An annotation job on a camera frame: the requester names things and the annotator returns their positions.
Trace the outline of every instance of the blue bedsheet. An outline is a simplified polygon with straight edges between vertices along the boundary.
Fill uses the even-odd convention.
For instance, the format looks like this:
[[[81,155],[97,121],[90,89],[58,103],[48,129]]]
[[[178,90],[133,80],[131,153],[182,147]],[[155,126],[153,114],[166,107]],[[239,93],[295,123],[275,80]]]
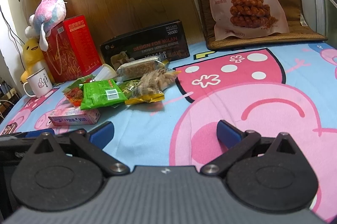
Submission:
[[[320,189],[312,209],[329,220],[337,213],[337,50],[325,43],[247,47],[210,51],[189,46],[190,57],[170,63],[181,71],[177,84],[158,103],[101,108],[96,125],[55,128],[56,133],[90,130],[110,120],[113,140],[104,151],[130,168],[134,165],[195,165],[198,169],[226,151],[216,139],[217,121],[263,136],[292,134],[313,166]],[[52,128],[48,112],[62,107],[58,86],[37,108],[22,98],[0,124],[17,131]]]

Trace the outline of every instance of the brown seat cushion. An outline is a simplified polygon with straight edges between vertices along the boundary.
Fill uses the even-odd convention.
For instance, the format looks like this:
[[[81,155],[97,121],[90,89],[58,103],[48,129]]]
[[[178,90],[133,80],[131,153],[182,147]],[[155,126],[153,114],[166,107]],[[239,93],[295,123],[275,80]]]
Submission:
[[[210,0],[198,0],[203,33],[205,35],[207,47],[211,50],[233,48],[242,45],[252,45],[261,43],[276,42],[299,42],[299,41],[326,41],[327,38],[316,33],[310,27],[304,27],[300,23],[300,16],[303,13],[302,0],[278,0],[284,9],[289,25],[290,33],[274,33],[270,36],[254,39],[240,39],[235,36],[216,41],[214,35],[215,21],[212,17]]]

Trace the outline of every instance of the small carton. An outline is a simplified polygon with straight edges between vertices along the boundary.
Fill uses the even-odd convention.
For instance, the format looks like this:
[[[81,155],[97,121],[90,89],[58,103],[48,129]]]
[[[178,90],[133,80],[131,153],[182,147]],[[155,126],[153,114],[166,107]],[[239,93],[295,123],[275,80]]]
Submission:
[[[47,41],[43,55],[56,83],[87,76],[102,65],[84,15],[60,22]]]
[[[100,113],[97,109],[81,110],[79,107],[56,109],[48,117],[55,126],[89,125],[97,123]]]

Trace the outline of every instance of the red box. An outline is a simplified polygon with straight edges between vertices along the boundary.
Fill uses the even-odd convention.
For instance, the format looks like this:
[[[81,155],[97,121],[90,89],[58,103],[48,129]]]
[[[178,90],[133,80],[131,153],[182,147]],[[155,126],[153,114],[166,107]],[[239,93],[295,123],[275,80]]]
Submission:
[[[43,54],[56,83],[89,75],[102,65],[84,15],[59,23],[47,41]]]

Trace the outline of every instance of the enamel mug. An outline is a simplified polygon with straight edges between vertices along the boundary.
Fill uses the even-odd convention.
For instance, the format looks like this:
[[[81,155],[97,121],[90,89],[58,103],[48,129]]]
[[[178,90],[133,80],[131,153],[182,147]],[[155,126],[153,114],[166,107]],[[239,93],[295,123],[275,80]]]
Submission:
[[[25,89],[25,85],[28,84],[32,88],[35,96],[29,95]],[[40,69],[39,71],[35,72],[34,74],[30,75],[27,78],[27,82],[23,84],[23,89],[25,90],[26,94],[29,97],[37,97],[40,98],[47,94],[51,89],[53,88],[53,85],[48,77],[48,74],[45,70],[45,68]]]

